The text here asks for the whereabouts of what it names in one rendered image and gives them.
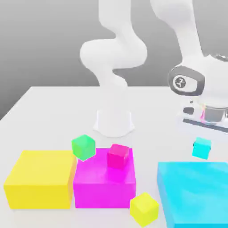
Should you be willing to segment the small pink cube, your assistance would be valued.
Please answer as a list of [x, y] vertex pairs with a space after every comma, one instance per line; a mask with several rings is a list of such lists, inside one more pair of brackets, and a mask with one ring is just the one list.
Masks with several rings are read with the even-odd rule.
[[110, 168], [124, 169], [129, 158], [130, 148], [113, 144], [107, 153], [107, 166]]

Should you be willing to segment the large cyan box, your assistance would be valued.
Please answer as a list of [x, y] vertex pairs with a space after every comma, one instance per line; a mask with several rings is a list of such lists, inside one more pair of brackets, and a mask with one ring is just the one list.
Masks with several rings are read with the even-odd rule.
[[228, 228], [228, 163], [159, 162], [167, 228]]

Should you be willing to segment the small green cube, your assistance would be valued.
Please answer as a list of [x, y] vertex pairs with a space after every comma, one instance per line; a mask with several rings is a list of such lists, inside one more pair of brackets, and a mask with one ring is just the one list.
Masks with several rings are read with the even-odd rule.
[[73, 154], [83, 162], [96, 155], [95, 140], [88, 135], [81, 135], [71, 143]]

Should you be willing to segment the small yellow cube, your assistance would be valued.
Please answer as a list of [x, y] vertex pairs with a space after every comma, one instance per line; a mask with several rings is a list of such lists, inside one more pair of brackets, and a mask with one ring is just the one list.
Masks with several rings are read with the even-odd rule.
[[130, 200], [130, 215], [142, 227], [146, 227], [158, 218], [159, 204], [144, 192]]

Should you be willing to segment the small cyan cube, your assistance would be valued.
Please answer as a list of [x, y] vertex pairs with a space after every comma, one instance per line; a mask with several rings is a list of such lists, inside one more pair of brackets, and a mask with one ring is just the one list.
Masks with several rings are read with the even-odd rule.
[[211, 145], [211, 140], [197, 137], [193, 143], [192, 155], [201, 159], [208, 159]]

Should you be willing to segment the large magenta box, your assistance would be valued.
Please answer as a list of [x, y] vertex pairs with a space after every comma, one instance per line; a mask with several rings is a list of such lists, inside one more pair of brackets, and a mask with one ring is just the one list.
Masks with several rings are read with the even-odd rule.
[[129, 208], [136, 195], [132, 149], [124, 169], [107, 166], [109, 148], [97, 148], [96, 155], [77, 162], [73, 180], [76, 208]]

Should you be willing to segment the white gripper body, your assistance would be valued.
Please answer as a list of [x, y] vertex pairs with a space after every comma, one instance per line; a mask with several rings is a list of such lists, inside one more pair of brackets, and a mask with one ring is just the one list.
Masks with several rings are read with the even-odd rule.
[[207, 124], [200, 120], [194, 120], [187, 115], [178, 114], [176, 122], [179, 129], [194, 137], [205, 138], [214, 142], [228, 143], [228, 118], [217, 124]]

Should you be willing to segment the large yellow box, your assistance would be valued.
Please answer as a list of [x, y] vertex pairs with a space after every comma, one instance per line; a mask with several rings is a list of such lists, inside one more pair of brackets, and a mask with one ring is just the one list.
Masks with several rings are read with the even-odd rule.
[[72, 151], [23, 151], [4, 182], [11, 209], [70, 209], [77, 160]]

